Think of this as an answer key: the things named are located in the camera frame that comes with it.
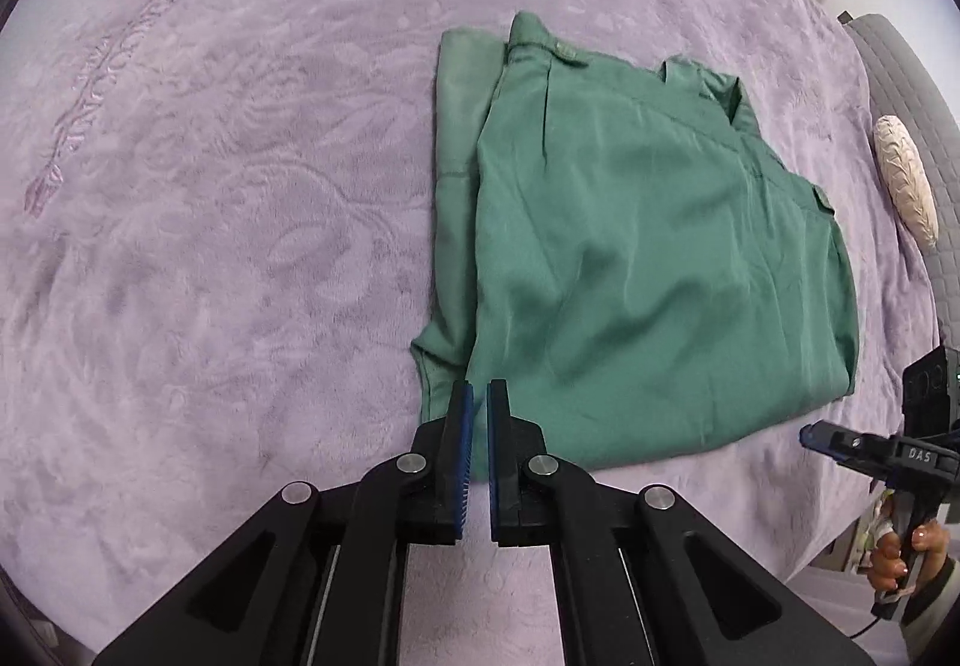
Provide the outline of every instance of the lavender bedspread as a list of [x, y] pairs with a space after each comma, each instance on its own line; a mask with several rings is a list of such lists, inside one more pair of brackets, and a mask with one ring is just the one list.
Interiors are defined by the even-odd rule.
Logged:
[[[440, 33], [526, 9], [575, 44], [740, 75], [766, 140], [822, 184], [860, 308], [856, 394], [891, 431], [933, 298], [867, 140], [853, 43], [810, 0], [115, 0], [0, 101], [0, 563], [99, 649], [290, 479], [401, 452], [430, 303]], [[600, 474], [671, 484], [786, 578], [865, 479], [795, 422]], [[556, 664], [546, 551], [493, 549], [486, 487], [458, 548], [415, 549], [405, 664]]]

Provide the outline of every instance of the gray quilted headboard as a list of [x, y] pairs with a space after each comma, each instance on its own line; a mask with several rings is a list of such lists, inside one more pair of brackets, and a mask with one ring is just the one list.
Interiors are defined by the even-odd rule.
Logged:
[[872, 118], [899, 116], [920, 151], [940, 222], [937, 250], [923, 259], [944, 341], [960, 345], [960, 128], [926, 68], [885, 17], [868, 14], [846, 27], [867, 68]]

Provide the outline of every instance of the hand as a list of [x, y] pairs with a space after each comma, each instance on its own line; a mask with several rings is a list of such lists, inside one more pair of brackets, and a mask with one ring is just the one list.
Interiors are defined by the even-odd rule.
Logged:
[[[919, 590], [936, 577], [947, 562], [950, 533], [936, 520], [930, 520], [914, 530], [911, 541], [914, 550], [926, 554], [917, 577]], [[901, 540], [895, 533], [887, 533], [877, 542], [877, 549], [870, 553], [872, 566], [867, 571], [867, 579], [875, 590], [896, 590], [896, 581], [907, 573], [900, 553]]]

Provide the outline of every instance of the green shirt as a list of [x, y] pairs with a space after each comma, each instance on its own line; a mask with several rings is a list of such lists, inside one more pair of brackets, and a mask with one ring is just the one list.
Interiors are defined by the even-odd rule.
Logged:
[[736, 78], [634, 68], [520, 13], [505, 46], [443, 35], [436, 150], [421, 419], [457, 378], [481, 397], [503, 378], [549, 452], [606, 467], [714, 449], [853, 391], [840, 228]]

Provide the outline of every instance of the silver rivet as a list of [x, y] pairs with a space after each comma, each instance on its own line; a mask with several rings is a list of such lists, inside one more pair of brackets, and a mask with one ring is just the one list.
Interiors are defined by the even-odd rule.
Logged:
[[419, 474], [426, 468], [426, 458], [416, 452], [408, 452], [397, 458], [397, 468], [400, 468], [404, 474]]
[[538, 477], [548, 477], [557, 473], [560, 463], [557, 463], [557, 459], [550, 455], [534, 455], [533, 458], [530, 458], [527, 466]]
[[650, 508], [663, 510], [677, 503], [677, 496], [667, 487], [651, 487], [643, 493], [643, 500], [647, 502], [647, 506]]
[[280, 492], [280, 497], [287, 503], [303, 503], [304, 501], [308, 501], [312, 494], [313, 490], [310, 489], [310, 485], [306, 484], [306, 482], [290, 482], [290, 484]]

